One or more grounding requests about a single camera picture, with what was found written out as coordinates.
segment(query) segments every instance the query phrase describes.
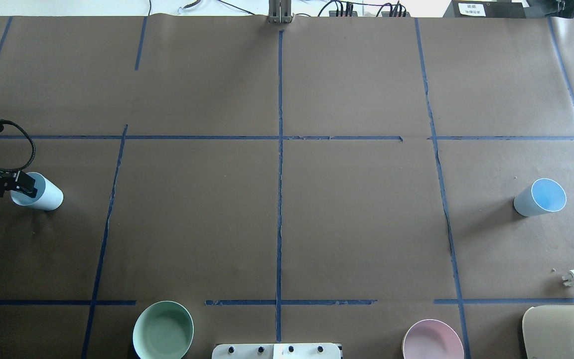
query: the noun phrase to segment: blue cup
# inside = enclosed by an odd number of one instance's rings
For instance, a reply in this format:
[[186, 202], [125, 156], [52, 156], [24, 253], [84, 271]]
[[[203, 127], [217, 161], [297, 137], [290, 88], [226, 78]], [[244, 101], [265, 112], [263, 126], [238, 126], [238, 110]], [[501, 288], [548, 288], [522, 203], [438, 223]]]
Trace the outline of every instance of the blue cup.
[[537, 216], [562, 210], [566, 200], [564, 188], [559, 183], [540, 178], [513, 200], [513, 207], [523, 216]]

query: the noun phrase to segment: light blue plastic cup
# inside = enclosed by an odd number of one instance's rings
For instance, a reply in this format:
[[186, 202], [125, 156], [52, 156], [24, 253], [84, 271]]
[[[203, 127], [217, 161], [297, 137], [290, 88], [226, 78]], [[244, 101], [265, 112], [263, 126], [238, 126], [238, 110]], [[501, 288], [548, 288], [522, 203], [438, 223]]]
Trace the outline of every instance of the light blue plastic cup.
[[562, 210], [566, 200], [564, 188], [559, 183], [549, 178], [540, 178], [517, 195], [513, 207], [523, 216], [538, 216]]
[[132, 333], [132, 343], [141, 359], [180, 359], [194, 338], [189, 311], [172, 301], [150, 305], [141, 313]]

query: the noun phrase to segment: white mounting plate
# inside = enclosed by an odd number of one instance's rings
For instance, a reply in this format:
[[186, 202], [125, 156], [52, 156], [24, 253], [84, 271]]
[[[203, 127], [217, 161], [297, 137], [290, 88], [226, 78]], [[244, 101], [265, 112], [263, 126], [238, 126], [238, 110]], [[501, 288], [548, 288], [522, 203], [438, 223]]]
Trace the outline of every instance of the white mounting plate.
[[342, 359], [342, 350], [333, 343], [278, 343], [271, 345], [217, 345], [212, 359]]

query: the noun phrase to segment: white bracket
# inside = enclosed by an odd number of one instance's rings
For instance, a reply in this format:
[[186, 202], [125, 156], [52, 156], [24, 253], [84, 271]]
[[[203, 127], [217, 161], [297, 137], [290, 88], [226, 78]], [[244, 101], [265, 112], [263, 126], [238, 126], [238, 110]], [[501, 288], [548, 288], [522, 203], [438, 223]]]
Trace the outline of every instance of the white bracket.
[[217, 345], [212, 359], [342, 359], [342, 346], [333, 343]]
[[269, 0], [269, 22], [289, 23], [291, 15], [291, 0]]

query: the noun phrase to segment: black box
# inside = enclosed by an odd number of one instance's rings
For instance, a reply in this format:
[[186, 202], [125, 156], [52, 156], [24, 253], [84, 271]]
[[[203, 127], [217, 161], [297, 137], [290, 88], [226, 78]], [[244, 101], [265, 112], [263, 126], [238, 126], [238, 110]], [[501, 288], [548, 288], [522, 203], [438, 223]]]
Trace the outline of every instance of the black box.
[[521, 2], [484, 2], [451, 0], [442, 17], [526, 18]]

